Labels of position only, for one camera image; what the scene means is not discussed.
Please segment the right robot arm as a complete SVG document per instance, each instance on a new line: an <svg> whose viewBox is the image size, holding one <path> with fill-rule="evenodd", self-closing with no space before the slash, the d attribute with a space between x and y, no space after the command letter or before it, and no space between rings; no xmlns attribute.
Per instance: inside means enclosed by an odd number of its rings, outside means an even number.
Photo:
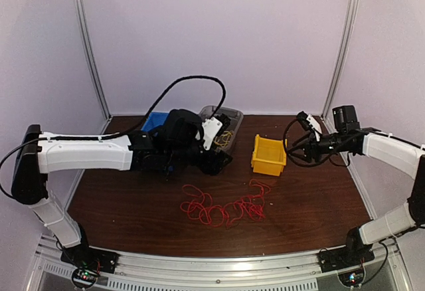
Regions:
<svg viewBox="0 0 425 291"><path fill-rule="evenodd" d="M305 131L292 145L284 145L285 154L293 164L319 167L334 155L348 153L393 169L411 182L410 193L399 206L347 233L340 258L352 266L374 244L424 228L424 146L376 128L361 127L353 105L336 107L332 115L332 133L323 132L321 124L305 112L299 112L288 124L291 128L298 123Z"/></svg>

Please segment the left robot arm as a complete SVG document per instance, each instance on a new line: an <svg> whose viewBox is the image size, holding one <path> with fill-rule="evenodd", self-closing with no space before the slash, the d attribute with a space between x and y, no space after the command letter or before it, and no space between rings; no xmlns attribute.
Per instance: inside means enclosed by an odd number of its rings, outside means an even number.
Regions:
<svg viewBox="0 0 425 291"><path fill-rule="evenodd" d="M11 197L28 205L55 236L65 257L89 267L97 257L84 229L46 188L49 173L73 169L158 171L169 175L177 166L192 165L216 175L232 158L214 144L230 125L225 114L201 118L188 110L172 110L152 130L99 136L67 136L28 127L17 155Z"/></svg>

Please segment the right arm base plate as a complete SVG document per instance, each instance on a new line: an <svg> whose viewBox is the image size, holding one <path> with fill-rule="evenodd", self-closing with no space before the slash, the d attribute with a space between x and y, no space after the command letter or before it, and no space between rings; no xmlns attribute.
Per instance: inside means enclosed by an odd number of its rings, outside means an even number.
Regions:
<svg viewBox="0 0 425 291"><path fill-rule="evenodd" d="M317 259L322 273L325 273L360 266L374 260L375 255L371 250L354 252L343 246L335 249L323 248L317 253Z"/></svg>

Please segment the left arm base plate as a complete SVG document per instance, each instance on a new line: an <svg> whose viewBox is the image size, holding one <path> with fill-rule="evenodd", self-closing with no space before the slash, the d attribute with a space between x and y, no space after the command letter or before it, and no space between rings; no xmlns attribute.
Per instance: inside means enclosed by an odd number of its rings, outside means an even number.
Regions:
<svg viewBox="0 0 425 291"><path fill-rule="evenodd" d="M88 252L78 253L64 249L60 260L72 264L76 268L85 268L93 272L113 274L118 261L118 253L96 248L89 248Z"/></svg>

